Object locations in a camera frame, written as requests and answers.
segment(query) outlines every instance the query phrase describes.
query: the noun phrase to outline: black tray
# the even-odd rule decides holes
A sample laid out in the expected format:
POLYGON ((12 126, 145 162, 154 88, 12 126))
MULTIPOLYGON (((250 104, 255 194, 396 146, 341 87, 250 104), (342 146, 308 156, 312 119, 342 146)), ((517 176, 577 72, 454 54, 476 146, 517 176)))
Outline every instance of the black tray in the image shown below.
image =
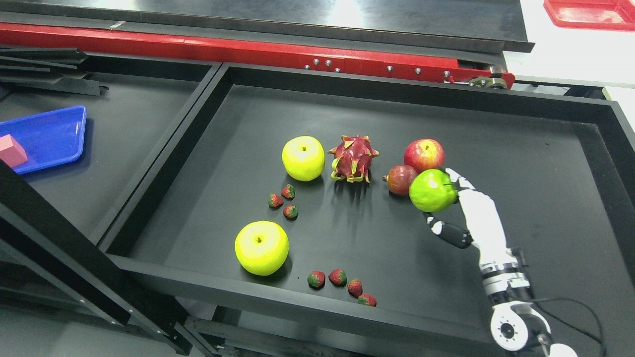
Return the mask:
POLYGON ((0 100, 0 118, 88 108, 82 156, 22 177, 97 244, 218 64, 91 54, 79 69, 108 90, 94 97, 15 88, 0 100))
MULTIPOLYGON (((411 141, 432 137, 444 145, 446 166, 497 203, 538 297, 586 301, 612 351, 635 348, 627 333, 635 321, 635 135, 615 103, 232 64, 203 98, 100 247, 148 287, 360 335, 492 353, 478 252, 433 236, 381 181, 411 141), (370 185, 334 183, 329 165, 309 183, 287 176, 280 152, 288 139, 312 135, 328 150, 341 134, 369 135, 380 151, 370 185), (266 204, 287 183, 297 190, 294 222, 266 204), (265 278, 244 271, 233 248, 240 228, 262 219, 290 237, 286 264, 265 278), (307 286, 312 270, 336 267, 361 279, 378 307, 357 305, 329 283, 317 292, 307 286)), ((440 216, 462 222, 457 206, 440 216)), ((552 307, 592 324, 576 306, 552 307)), ((595 351, 584 336, 552 327, 581 356, 595 351)))

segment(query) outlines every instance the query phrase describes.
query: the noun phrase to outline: robot finger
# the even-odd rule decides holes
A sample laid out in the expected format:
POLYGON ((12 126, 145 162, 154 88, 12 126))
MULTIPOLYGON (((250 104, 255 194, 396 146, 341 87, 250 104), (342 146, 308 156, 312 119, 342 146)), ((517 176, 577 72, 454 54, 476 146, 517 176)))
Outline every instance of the robot finger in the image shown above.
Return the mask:
POLYGON ((429 212, 424 212, 424 217, 432 233, 449 244, 460 249, 465 249, 472 244, 472 236, 466 229, 438 220, 429 212))

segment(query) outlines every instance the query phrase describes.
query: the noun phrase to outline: apple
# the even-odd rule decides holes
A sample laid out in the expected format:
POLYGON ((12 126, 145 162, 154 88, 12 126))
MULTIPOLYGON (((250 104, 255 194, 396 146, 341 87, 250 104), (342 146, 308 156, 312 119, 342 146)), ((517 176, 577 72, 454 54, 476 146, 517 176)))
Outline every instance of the apple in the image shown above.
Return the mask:
POLYGON ((434 139, 419 139, 406 148, 403 163, 415 168, 419 173, 431 168, 439 168, 445 161, 445 153, 441 144, 434 139))
POLYGON ((435 168, 417 175, 408 195, 415 207, 430 213, 443 211, 457 200, 457 190, 450 176, 435 168))
POLYGON ((289 238, 279 224, 259 220, 238 232, 234 250, 245 270, 256 275, 271 275, 280 269, 289 254, 289 238))
POLYGON ((324 170, 324 160, 324 148, 314 137, 295 137, 282 148, 284 169, 298 181, 318 178, 324 170))

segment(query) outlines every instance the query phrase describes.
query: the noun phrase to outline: pomegranate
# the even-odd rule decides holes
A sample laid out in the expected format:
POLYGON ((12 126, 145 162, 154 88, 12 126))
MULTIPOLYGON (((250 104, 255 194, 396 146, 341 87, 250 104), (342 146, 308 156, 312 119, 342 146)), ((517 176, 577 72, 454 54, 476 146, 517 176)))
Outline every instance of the pomegranate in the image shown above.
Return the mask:
POLYGON ((388 172, 388 175, 382 177, 382 180, 388 182, 390 192, 399 196, 407 196, 410 184, 417 175, 415 168, 410 165, 395 165, 388 172))

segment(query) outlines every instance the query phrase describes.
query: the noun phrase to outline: robotic arm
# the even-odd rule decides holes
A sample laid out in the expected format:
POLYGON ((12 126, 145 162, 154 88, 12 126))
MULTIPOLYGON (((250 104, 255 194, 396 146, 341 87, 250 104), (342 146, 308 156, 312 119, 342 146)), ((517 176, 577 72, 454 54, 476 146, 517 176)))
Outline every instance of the robotic arm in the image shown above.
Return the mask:
POLYGON ((531 286, 507 247, 494 201, 454 170, 445 171, 457 188, 467 230, 430 213, 424 215, 432 232, 441 239, 461 249, 472 245, 479 250, 483 286, 493 309, 490 332, 494 341, 513 356, 539 347, 545 357, 577 357, 571 347, 552 343, 547 320, 526 302, 533 299, 531 286))

